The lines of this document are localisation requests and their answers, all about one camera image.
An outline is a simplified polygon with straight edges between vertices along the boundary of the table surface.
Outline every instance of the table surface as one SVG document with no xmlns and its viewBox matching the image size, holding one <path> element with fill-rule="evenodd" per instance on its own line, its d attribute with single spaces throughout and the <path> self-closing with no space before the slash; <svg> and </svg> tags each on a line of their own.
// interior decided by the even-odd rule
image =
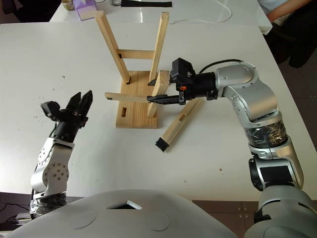
<svg viewBox="0 0 317 238">
<path fill-rule="evenodd" d="M 158 24 L 114 23 L 112 28 L 120 48 L 154 49 Z M 69 161 L 68 195 L 145 188 L 195 200 L 258 200 L 250 180 L 248 141 L 226 98 L 205 102 L 165 153 L 155 142 L 182 106 L 162 106 L 159 129 L 115 128 L 118 102 L 106 100 L 104 92 L 120 91 L 120 74 L 93 19 L 2 24 L 0 55 L 0 191 L 31 191 L 38 152 L 53 127 L 40 103 L 57 101 L 64 108 L 72 95 L 91 89 L 89 120 L 77 134 Z M 257 67 L 277 96 L 304 172 L 304 191 L 317 199 L 315 148 L 259 28 L 169 25 L 159 70 L 171 70 L 178 57 L 196 71 L 224 59 Z M 129 70 L 151 67 L 150 60 L 125 62 Z M 172 85 L 168 93 L 176 94 Z"/>
<path fill-rule="evenodd" d="M 257 0 L 220 1 L 232 11 L 231 18 L 222 24 L 254 25 L 258 26 L 264 34 L 267 34 L 272 28 L 270 21 Z M 98 3 L 97 9 L 103 10 L 106 13 L 110 23 L 156 23 L 162 11 L 169 12 L 170 22 L 183 19 L 200 19 L 209 22 L 218 22 L 225 20 L 229 16 L 229 11 L 213 0 L 174 0 L 172 8 L 119 7 L 110 5 L 109 1 L 106 0 L 102 3 Z M 50 21 L 80 21 L 80 18 L 76 11 L 67 11 L 60 5 Z"/>
</svg>

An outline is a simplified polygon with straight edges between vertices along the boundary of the screw hole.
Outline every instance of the screw hole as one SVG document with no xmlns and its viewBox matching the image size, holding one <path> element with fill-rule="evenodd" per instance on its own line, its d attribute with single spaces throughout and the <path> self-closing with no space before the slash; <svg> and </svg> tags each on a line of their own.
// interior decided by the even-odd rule
<svg viewBox="0 0 317 238">
<path fill-rule="evenodd" d="M 125 118 L 126 113 L 127 113 L 127 108 L 122 108 L 121 117 Z"/>
<path fill-rule="evenodd" d="M 183 114 L 181 117 L 180 117 L 180 121 L 183 121 L 184 120 L 184 118 L 185 118 L 185 115 Z"/>
</svg>

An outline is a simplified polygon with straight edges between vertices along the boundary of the robotic hand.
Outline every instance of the robotic hand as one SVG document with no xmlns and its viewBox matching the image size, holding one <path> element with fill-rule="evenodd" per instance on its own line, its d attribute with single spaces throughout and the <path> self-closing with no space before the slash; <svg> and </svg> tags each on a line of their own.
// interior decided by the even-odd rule
<svg viewBox="0 0 317 238">
<path fill-rule="evenodd" d="M 40 151 L 36 169 L 31 177 L 34 198 L 30 206 L 32 218 L 67 203 L 65 192 L 69 177 L 68 161 L 74 148 L 75 136 L 88 120 L 86 115 L 92 101 L 93 94 L 89 91 L 82 98 L 80 92 L 75 94 L 63 110 L 60 110 L 57 102 L 41 104 L 45 115 L 58 122 L 58 125 Z"/>
</svg>

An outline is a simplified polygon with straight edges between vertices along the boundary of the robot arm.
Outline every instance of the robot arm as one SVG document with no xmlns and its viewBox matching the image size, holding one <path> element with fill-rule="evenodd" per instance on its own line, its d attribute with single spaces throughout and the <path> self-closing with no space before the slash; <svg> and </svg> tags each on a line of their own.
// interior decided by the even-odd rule
<svg viewBox="0 0 317 238">
<path fill-rule="evenodd" d="M 173 62 L 171 82 L 179 96 L 148 98 L 162 104 L 185 104 L 186 100 L 226 97 L 243 126 L 252 158 L 251 181 L 263 191 L 255 213 L 255 225 L 245 234 L 254 237 L 315 237 L 316 210 L 301 191 L 304 176 L 291 138 L 286 134 L 272 90 L 262 83 L 255 67 L 238 62 L 214 73 L 195 74 L 183 59 Z"/>
<path fill-rule="evenodd" d="M 74 139 L 88 120 L 86 117 L 93 101 L 92 91 L 81 98 L 77 93 L 66 109 L 60 110 L 57 102 L 46 102 L 41 107 L 47 117 L 58 122 L 58 126 L 47 138 L 40 154 L 34 174 L 30 212 L 37 217 L 65 205 L 69 177 L 68 161 L 74 148 Z"/>
<path fill-rule="evenodd" d="M 271 185 L 303 187 L 304 176 L 291 138 L 287 136 L 271 89 L 255 67 L 240 62 L 215 71 L 219 97 L 226 97 L 243 126 L 253 158 L 251 181 L 263 191 Z"/>
<path fill-rule="evenodd" d="M 286 134 L 276 97 L 260 81 L 253 65 L 238 62 L 215 72 L 196 74 L 189 62 L 178 58 L 172 64 L 170 77 L 179 95 L 158 95 L 149 97 L 148 101 L 183 105 L 196 97 L 207 100 L 226 97 L 249 140 L 253 185 L 259 191 L 272 185 L 303 187 L 303 172 L 291 138 Z"/>
</svg>

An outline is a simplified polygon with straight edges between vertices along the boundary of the wooden peg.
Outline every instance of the wooden peg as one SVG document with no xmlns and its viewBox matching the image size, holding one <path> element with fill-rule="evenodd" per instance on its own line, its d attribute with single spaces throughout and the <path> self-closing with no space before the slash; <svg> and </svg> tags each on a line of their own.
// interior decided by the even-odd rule
<svg viewBox="0 0 317 238">
<path fill-rule="evenodd" d="M 162 137 L 156 143 L 156 146 L 163 152 L 170 146 L 176 135 L 183 128 L 189 118 L 191 118 L 195 111 L 202 105 L 203 100 L 200 98 L 193 99 L 187 103 L 184 109 L 178 114 L 169 128 L 165 131 Z"/>
<path fill-rule="evenodd" d="M 153 79 L 155 79 L 156 74 L 157 74 L 158 65 L 159 65 L 158 62 L 159 62 L 160 54 L 162 52 L 168 22 L 169 22 L 169 13 L 162 12 L 162 14 L 160 16 L 160 20 L 159 20 L 158 35 L 157 35 L 157 41 L 155 43 L 155 49 L 154 49 L 154 55 L 153 55 L 153 60 L 152 60 L 149 82 L 151 82 Z"/>
<path fill-rule="evenodd" d="M 121 59 L 119 57 L 119 54 L 117 52 L 118 44 L 115 41 L 113 32 L 112 32 L 111 27 L 109 25 L 109 22 L 106 18 L 106 15 L 104 14 L 103 11 L 97 11 L 95 19 L 96 19 L 96 22 L 100 28 L 100 31 L 101 31 L 104 39 L 106 41 L 106 44 L 108 45 L 108 48 L 109 48 L 110 53 L 114 59 L 114 62 L 118 67 L 118 70 L 121 74 L 122 80 L 125 83 L 129 83 L 130 82 L 130 75 L 129 75 L 128 69 L 125 66 L 123 59 Z"/>
<path fill-rule="evenodd" d="M 169 71 L 162 70 L 158 74 L 158 78 L 155 82 L 152 96 L 165 94 L 169 87 Z M 153 117 L 158 109 L 158 104 L 150 103 L 148 106 L 148 117 Z"/>
<path fill-rule="evenodd" d="M 122 93 L 105 93 L 105 97 L 108 100 L 124 101 L 124 102 L 136 102 L 136 103 L 148 103 L 146 95 L 133 95 Z"/>
</svg>

